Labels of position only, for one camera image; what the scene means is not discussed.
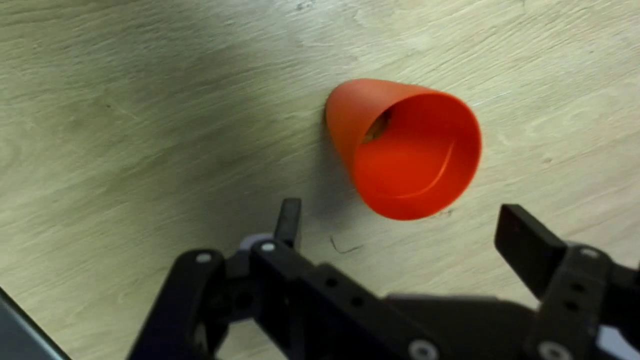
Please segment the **wood grain surface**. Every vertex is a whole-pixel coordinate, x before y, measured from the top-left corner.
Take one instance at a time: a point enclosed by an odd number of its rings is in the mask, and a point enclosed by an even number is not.
[[[639,0],[5,0],[0,286],[79,360],[124,358],[173,265],[231,254],[305,199],[303,254],[378,294],[534,305],[498,207],[640,259]],[[388,79],[464,98],[472,189],[392,223],[354,194],[328,92]],[[278,358],[243,325],[224,358]]]

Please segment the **screw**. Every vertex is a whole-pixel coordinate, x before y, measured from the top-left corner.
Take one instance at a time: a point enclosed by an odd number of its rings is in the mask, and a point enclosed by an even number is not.
[[[264,242],[264,244],[261,247],[261,251],[262,251],[262,253],[272,253],[272,251],[276,251],[276,247],[274,247],[274,242]]]
[[[250,234],[250,236],[243,238],[241,251],[252,251],[255,244],[266,242],[266,241],[274,241],[274,234],[270,234],[270,232]]]
[[[581,254],[590,257],[590,259],[601,259],[601,254],[593,248],[581,248]]]
[[[413,340],[409,354],[413,360],[439,360],[439,349],[426,340]]]
[[[202,253],[202,254],[197,257],[199,265],[208,265],[210,261],[214,261],[214,257],[208,254],[208,253]]]
[[[575,357],[558,342],[541,342],[539,354],[545,360],[575,360]]]

